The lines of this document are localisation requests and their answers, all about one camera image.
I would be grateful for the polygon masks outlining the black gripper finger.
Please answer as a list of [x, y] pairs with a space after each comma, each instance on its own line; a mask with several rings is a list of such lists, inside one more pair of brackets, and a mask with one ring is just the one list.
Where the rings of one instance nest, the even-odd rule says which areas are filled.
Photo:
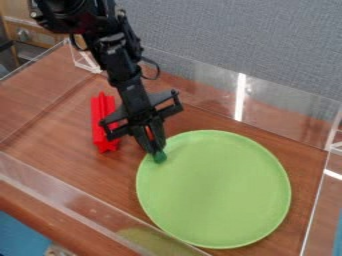
[[155, 144], [153, 144], [153, 135], [151, 128], [148, 126], [133, 126], [132, 127], [132, 135], [135, 140], [143, 150], [153, 154], [155, 153]]
[[166, 147], [166, 134], [163, 127], [163, 120], [160, 118], [155, 118], [149, 123], [149, 130], [152, 134], [152, 148], [153, 153], [162, 152]]

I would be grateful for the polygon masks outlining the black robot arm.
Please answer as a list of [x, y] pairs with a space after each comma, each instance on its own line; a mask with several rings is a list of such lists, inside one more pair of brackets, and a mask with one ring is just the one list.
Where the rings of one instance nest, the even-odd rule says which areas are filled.
[[139, 62], [143, 47], [115, 0], [27, 0], [29, 17], [48, 31], [79, 35], [107, 72], [121, 106], [99, 122], [107, 138], [131, 135], [143, 150], [158, 155], [166, 147], [164, 119], [183, 110], [175, 90], [148, 93]]

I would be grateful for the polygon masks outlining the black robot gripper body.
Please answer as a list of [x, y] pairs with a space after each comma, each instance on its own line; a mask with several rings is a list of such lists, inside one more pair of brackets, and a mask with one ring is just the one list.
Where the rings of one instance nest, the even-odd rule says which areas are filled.
[[117, 90], [121, 105], [105, 116], [99, 125], [108, 140], [132, 135], [133, 126], [148, 126], [155, 118], [164, 120], [183, 110], [179, 92], [167, 90], [148, 93], [141, 82], [141, 73], [129, 77], [107, 72], [108, 84]]

